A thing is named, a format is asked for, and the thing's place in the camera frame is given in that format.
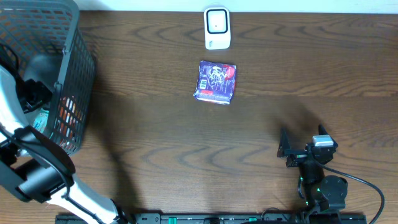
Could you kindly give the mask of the green snack wrapper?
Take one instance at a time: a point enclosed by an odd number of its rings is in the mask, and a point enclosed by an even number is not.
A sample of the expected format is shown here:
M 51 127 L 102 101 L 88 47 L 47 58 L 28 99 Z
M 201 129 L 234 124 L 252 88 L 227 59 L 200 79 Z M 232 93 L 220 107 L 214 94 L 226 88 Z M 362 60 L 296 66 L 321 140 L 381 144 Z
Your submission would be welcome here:
M 44 133 L 47 126 L 48 118 L 49 118 L 49 111 L 41 108 L 37 116 L 34 118 L 32 126 L 38 132 Z

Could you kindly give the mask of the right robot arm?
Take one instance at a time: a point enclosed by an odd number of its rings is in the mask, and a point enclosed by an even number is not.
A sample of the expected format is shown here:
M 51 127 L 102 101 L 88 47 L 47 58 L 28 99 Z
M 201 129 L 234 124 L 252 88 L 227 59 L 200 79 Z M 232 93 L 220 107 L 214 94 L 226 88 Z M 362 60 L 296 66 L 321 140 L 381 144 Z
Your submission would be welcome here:
M 336 141 L 322 125 L 318 126 L 318 134 L 312 137 L 304 149 L 293 149 L 287 132 L 284 129 L 280 131 L 277 157 L 285 158 L 287 167 L 299 169 L 298 194 L 307 204 L 302 212 L 306 222 L 316 215 L 337 214 L 346 206 L 347 181 L 324 173 L 324 165 L 333 159 L 337 147 Z

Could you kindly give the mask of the purple snack package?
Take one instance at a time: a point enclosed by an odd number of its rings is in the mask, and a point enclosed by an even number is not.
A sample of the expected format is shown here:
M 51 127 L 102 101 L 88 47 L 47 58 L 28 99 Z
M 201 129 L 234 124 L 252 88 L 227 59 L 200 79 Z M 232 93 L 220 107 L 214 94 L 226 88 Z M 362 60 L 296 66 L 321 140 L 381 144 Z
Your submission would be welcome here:
M 202 60 L 193 97 L 196 100 L 229 105 L 236 86 L 236 66 Z

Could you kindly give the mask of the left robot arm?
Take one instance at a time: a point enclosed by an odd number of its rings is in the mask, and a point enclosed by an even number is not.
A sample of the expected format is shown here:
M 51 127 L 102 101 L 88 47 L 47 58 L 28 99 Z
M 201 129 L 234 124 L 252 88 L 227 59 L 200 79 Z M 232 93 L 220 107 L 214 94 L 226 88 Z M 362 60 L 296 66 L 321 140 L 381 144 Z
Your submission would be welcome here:
M 1 186 L 23 202 L 63 207 L 87 223 L 130 223 L 123 210 L 87 186 L 67 153 L 30 125 L 27 115 L 50 103 L 42 82 L 23 80 L 19 58 L 1 45 Z

